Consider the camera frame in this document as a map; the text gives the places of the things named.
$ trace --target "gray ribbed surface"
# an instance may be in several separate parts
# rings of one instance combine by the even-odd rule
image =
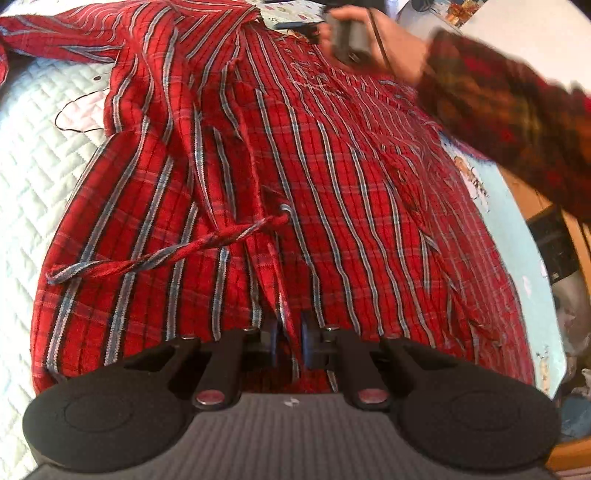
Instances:
[[[244,394],[234,408],[198,415],[168,452],[104,475],[43,466],[30,480],[467,480],[552,479],[542,469],[474,475],[439,466],[412,450],[379,413],[341,395]]]

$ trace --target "dark plaid sleeve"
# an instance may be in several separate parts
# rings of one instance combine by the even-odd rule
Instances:
[[[450,133],[591,220],[591,99],[580,89],[549,85],[527,65],[442,30],[418,92]]]

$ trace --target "bed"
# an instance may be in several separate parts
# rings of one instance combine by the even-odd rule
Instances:
[[[50,15],[84,0],[19,0],[4,15]],[[314,21],[319,6],[297,0],[260,5],[269,26]],[[30,319],[47,248],[85,166],[104,141],[102,105],[109,67],[20,57],[0,90],[0,476],[18,480],[35,467],[22,436],[21,417],[34,392],[30,382]],[[478,175],[487,196],[474,192],[519,291],[537,374],[553,395],[564,373],[564,355],[541,259],[510,192],[493,164],[480,163],[447,138],[451,158]],[[512,238],[522,241],[512,244]]]

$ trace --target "black foam pad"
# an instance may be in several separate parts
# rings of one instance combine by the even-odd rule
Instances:
[[[42,393],[22,421],[33,453],[43,462],[98,473],[139,465],[165,451],[187,419],[178,399],[151,376],[91,374]]]
[[[433,372],[404,401],[404,436],[433,459],[462,469],[507,471],[543,461],[560,431],[548,398],[480,368]]]

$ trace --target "black cord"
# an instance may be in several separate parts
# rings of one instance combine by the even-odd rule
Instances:
[[[368,10],[369,19],[371,20],[371,25],[374,28],[375,39],[378,42],[378,47],[379,47],[380,52],[382,53],[382,58],[384,59],[384,63],[386,64],[386,68],[390,71],[390,73],[392,75],[394,75],[394,70],[392,69],[392,64],[390,63],[390,60],[389,60],[388,56],[386,55],[386,49],[384,48],[384,44],[382,43],[382,38],[379,36],[379,30],[378,30],[378,26],[375,22],[374,13],[371,11],[370,8],[368,8],[367,10]]]

